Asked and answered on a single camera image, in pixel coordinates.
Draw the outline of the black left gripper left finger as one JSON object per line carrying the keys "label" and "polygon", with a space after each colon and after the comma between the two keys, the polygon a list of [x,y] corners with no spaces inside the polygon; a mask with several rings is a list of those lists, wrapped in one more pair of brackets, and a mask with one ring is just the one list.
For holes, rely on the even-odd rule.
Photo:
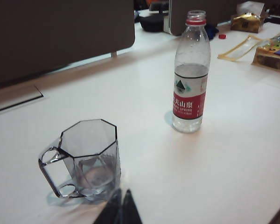
{"label": "black left gripper left finger", "polygon": [[116,189],[107,204],[100,212],[94,224],[122,224],[123,213],[121,207],[122,190]]}

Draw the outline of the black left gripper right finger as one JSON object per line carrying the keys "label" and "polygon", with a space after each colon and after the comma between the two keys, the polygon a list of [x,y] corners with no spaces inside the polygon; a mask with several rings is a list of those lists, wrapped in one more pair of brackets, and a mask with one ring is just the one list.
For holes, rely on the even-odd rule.
{"label": "black left gripper right finger", "polygon": [[142,224],[142,220],[134,202],[130,189],[126,191],[124,197],[124,223],[125,224]]}

